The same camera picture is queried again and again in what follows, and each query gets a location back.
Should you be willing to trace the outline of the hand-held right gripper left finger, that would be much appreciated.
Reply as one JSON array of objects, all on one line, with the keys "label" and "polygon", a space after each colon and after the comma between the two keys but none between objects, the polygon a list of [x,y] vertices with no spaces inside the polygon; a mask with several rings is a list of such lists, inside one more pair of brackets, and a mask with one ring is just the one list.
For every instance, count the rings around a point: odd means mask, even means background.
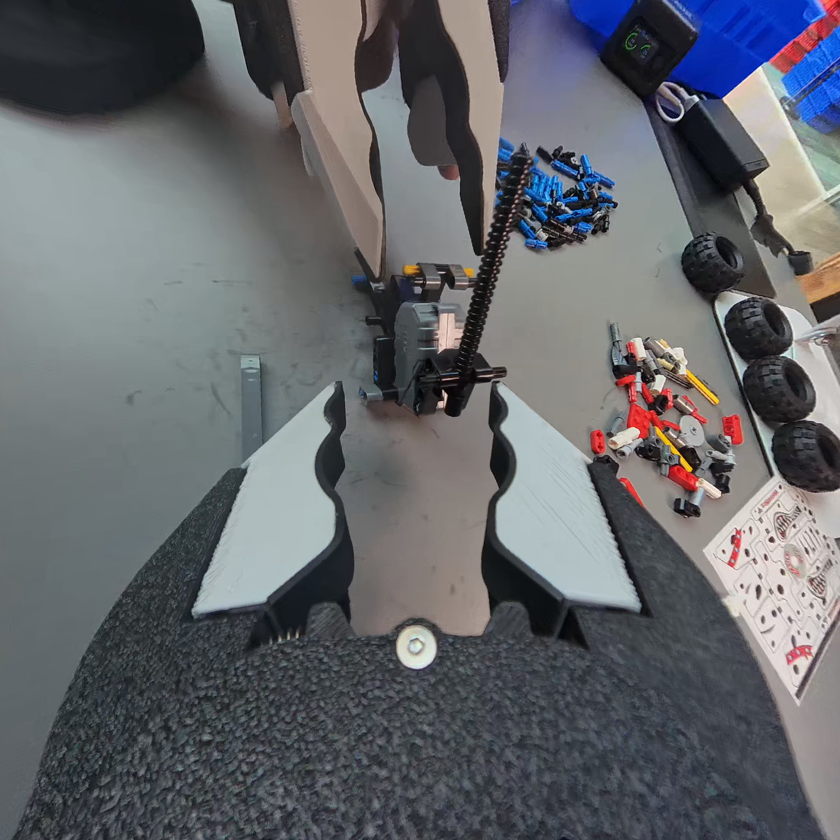
[{"label": "hand-held right gripper left finger", "polygon": [[343,384],[327,385],[243,464],[245,475],[192,605],[193,617],[350,609],[354,551],[337,484]]}]

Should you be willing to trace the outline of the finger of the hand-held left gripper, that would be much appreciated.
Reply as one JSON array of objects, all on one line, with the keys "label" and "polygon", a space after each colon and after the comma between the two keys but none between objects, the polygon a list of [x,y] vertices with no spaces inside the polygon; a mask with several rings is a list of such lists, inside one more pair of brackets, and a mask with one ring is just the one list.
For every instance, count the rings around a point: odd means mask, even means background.
[{"label": "finger of the hand-held left gripper", "polygon": [[446,2],[445,33],[453,49],[445,72],[447,142],[458,167],[470,241],[479,255],[495,194],[496,149],[508,74],[508,4]]},{"label": "finger of the hand-held left gripper", "polygon": [[288,8],[302,78],[291,116],[356,249],[378,277],[385,254],[382,171],[356,73],[364,3],[291,1]]}]

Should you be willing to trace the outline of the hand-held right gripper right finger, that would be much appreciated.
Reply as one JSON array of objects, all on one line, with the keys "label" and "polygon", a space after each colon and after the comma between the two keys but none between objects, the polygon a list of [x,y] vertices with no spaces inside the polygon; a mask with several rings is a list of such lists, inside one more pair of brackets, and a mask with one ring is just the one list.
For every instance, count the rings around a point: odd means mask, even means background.
[{"label": "hand-held right gripper right finger", "polygon": [[591,476],[592,462],[506,385],[490,393],[485,547],[559,602],[628,613],[642,600]]}]

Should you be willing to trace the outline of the long grey beam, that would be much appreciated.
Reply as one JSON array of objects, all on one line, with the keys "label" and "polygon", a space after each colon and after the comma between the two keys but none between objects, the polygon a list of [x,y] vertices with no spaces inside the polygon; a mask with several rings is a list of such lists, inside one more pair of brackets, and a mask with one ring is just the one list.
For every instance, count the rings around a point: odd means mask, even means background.
[{"label": "long grey beam", "polygon": [[242,461],[264,444],[261,362],[257,354],[240,356]]}]

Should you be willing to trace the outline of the grey motor toy brick assembly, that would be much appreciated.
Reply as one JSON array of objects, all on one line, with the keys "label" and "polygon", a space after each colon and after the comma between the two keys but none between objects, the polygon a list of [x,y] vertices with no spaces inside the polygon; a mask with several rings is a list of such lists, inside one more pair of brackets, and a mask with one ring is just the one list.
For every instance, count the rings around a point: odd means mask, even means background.
[{"label": "grey motor toy brick assembly", "polygon": [[373,306],[365,324],[381,333],[373,341],[373,385],[360,388],[363,404],[394,403],[415,416],[444,411],[456,417],[477,384],[507,376],[478,351],[469,355],[466,373],[456,368],[468,315],[457,303],[442,302],[445,288],[466,291],[476,285],[475,271],[453,264],[404,266],[389,279],[367,269],[351,277]]}]

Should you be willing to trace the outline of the pile of blue black pins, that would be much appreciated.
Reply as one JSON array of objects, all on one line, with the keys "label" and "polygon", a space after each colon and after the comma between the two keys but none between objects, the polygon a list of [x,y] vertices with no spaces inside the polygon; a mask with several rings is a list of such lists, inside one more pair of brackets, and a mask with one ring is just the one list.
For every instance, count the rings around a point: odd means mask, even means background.
[{"label": "pile of blue black pins", "polygon": [[511,231],[534,253],[583,244],[609,231],[618,207],[614,188],[614,180],[596,171],[587,154],[540,145]]}]

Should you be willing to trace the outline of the black device green display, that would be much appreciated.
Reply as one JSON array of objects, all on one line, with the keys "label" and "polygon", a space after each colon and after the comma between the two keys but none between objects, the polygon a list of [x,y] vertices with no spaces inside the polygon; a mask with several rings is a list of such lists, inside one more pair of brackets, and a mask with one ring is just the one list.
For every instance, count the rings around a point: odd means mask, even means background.
[{"label": "black device green display", "polygon": [[667,80],[699,37],[699,23],[677,1],[635,1],[602,47],[601,63],[640,98]]}]

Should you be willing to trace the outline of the dark cloth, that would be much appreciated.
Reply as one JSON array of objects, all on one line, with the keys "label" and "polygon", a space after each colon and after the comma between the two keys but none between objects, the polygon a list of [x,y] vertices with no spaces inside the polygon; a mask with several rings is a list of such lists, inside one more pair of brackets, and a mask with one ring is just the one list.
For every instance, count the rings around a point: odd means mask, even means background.
[{"label": "dark cloth", "polygon": [[1,95],[60,114],[121,110],[203,57],[191,1],[2,1]]}]

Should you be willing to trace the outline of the white sticker sheet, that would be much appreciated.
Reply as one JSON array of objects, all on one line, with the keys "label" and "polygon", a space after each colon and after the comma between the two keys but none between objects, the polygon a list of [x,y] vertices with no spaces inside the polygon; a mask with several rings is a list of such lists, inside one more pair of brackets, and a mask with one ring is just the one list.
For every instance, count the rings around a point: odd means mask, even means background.
[{"label": "white sticker sheet", "polygon": [[796,705],[838,628],[839,491],[773,479],[704,550],[740,616]]}]

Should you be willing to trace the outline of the black power adapter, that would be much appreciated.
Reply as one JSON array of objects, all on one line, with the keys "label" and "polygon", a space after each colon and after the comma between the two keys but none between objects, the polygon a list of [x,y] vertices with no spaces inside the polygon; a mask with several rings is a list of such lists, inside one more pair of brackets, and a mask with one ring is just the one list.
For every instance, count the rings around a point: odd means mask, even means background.
[{"label": "black power adapter", "polygon": [[770,167],[765,154],[722,99],[707,98],[692,104],[675,130],[723,193],[734,192]]}]

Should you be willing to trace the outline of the black knobby toy tyre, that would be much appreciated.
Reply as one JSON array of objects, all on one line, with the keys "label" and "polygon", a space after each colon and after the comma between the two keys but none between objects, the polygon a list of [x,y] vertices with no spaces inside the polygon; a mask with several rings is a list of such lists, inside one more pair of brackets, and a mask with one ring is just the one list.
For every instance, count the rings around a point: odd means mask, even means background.
[{"label": "black knobby toy tyre", "polygon": [[752,361],[743,373],[742,389],[755,415],[767,424],[801,421],[816,407],[811,378],[786,356]]},{"label": "black knobby toy tyre", "polygon": [[789,319],[771,299],[741,299],[727,312],[723,327],[732,348],[745,361],[781,355],[793,343]]},{"label": "black knobby toy tyre", "polygon": [[735,288],[745,276],[740,250],[713,232],[694,237],[684,248],[680,265],[689,284],[707,296]]},{"label": "black knobby toy tyre", "polygon": [[839,489],[839,438],[826,425],[787,423],[773,433],[771,448],[777,470],[791,486],[811,493]]}]

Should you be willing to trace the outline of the blue plastic bin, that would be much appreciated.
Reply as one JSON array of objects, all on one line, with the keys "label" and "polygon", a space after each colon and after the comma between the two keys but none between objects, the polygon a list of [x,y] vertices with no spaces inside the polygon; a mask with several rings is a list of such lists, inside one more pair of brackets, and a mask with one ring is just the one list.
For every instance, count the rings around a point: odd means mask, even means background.
[{"label": "blue plastic bin", "polygon": [[[600,54],[631,1],[571,1]],[[824,17],[813,1],[685,1],[699,37],[667,80],[723,98],[810,24]]]}]

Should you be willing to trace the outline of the stack of red crates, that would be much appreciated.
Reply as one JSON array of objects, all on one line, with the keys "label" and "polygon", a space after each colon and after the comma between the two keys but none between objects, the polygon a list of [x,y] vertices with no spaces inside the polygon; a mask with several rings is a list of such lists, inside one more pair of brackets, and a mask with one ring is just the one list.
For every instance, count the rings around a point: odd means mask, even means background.
[{"label": "stack of red crates", "polygon": [[803,30],[800,35],[770,59],[771,66],[784,74],[799,64],[838,27],[839,16],[835,12],[838,13],[838,7],[831,8],[829,14]]}]

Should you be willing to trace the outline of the stack of blue crates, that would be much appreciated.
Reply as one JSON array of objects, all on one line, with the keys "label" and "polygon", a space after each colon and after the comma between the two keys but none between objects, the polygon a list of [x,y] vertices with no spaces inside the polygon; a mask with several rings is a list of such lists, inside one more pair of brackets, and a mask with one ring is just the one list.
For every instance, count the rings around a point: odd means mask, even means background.
[{"label": "stack of blue crates", "polygon": [[795,67],[782,77],[785,94],[780,100],[783,111],[794,121],[802,122],[822,134],[839,130],[839,60],[810,76]]}]

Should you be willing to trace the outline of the light wooden poster board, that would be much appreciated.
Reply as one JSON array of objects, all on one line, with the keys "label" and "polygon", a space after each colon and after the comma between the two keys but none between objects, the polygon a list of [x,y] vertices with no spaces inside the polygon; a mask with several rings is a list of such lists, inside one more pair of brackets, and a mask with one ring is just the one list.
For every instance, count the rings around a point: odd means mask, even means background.
[{"label": "light wooden poster board", "polygon": [[840,254],[826,258],[808,274],[796,277],[809,304],[825,301],[839,294]]}]

